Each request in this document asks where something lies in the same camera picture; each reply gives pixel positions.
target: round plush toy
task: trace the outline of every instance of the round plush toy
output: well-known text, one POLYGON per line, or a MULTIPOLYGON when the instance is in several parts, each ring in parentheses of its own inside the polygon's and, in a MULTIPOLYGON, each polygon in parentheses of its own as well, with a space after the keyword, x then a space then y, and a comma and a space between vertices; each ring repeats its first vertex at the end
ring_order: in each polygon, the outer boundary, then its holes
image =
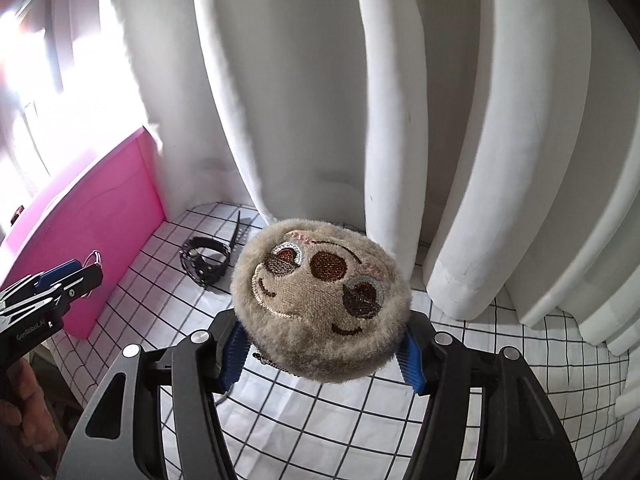
POLYGON ((307 220, 278 222, 252 238, 231 292, 245 331, 268 360, 331 383, 389 361, 411 305, 408 283, 379 245, 307 220))

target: metal screw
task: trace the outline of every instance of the metal screw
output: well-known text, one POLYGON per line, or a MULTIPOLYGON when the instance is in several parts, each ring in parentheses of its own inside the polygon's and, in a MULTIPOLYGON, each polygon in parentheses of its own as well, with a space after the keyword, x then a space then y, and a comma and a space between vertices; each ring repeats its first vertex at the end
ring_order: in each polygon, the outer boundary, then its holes
POLYGON ((453 338, 448 332, 438 332, 433 336, 433 340, 441 346, 448 346, 453 343, 453 338))
POLYGON ((124 357, 133 357, 138 355, 138 352, 140 352, 139 345, 127 345, 124 347, 124 350, 122 350, 122 355, 124 355, 124 357))
POLYGON ((198 330, 191 334, 191 342, 192 343, 204 343, 207 339, 209 339, 209 332, 206 330, 198 330))
POLYGON ((510 359, 511 361, 517 361, 520 358, 520 351, 513 346, 505 346, 502 349, 502 353, 507 359, 510 359))

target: white tablecloth with black grid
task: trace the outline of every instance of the white tablecloth with black grid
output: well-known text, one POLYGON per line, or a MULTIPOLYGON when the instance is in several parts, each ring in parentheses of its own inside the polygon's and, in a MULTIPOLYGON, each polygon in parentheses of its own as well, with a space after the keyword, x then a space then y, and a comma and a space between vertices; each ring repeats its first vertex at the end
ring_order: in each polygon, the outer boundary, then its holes
MULTIPOLYGON (((221 310, 231 308, 231 272, 204 291, 185 275, 178 249, 193 235, 228 242, 241 212, 239 244, 264 223, 248 206, 198 206, 176 222, 164 222, 148 240, 108 300, 89 339, 59 332, 54 357, 73 393, 87 403, 118 352, 131 343, 145 349, 176 344, 207 328, 221 310)), ((418 250, 424 260, 426 247, 418 250)), ((612 461, 609 447, 620 438, 623 419, 614 415, 624 387, 628 353, 610 354, 580 337, 576 322, 556 309, 538 330, 520 325, 504 291, 473 322, 444 316, 412 276, 412 308, 425 312, 437 330, 466 346, 496 352, 515 346, 537 375, 560 416, 586 479, 594 480, 612 461)), ((409 462, 427 398, 415 397, 402 382, 396 362, 375 375, 344 384, 319 384, 247 359, 244 373, 218 416, 238 478, 246 480, 399 480, 409 462)), ((164 388, 162 435, 170 479, 180 479, 171 389, 164 388)), ((458 478, 472 474, 480 423, 481 395, 472 391, 458 478)))

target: pink box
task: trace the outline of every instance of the pink box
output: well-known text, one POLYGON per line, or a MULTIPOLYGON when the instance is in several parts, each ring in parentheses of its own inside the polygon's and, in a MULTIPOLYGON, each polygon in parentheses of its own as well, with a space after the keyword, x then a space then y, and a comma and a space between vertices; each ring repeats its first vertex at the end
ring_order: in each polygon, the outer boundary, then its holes
POLYGON ((102 255, 102 285, 72 303, 65 330, 86 339, 104 303, 165 218, 156 144, 144 128, 105 156, 88 150, 35 197, 0 246, 0 290, 27 274, 102 255))

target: human hand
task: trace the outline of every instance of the human hand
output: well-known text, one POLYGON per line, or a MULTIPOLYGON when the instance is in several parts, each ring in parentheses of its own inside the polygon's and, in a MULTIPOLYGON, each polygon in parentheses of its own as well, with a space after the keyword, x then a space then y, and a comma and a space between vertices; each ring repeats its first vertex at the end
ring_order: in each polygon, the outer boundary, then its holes
POLYGON ((22 369, 14 384, 17 395, 24 402, 23 413, 10 402, 0 400, 0 422, 6 426, 20 426, 20 437, 25 447, 33 446, 36 452, 56 447, 58 432, 44 401, 44 393, 38 384, 30 364, 21 359, 22 369))

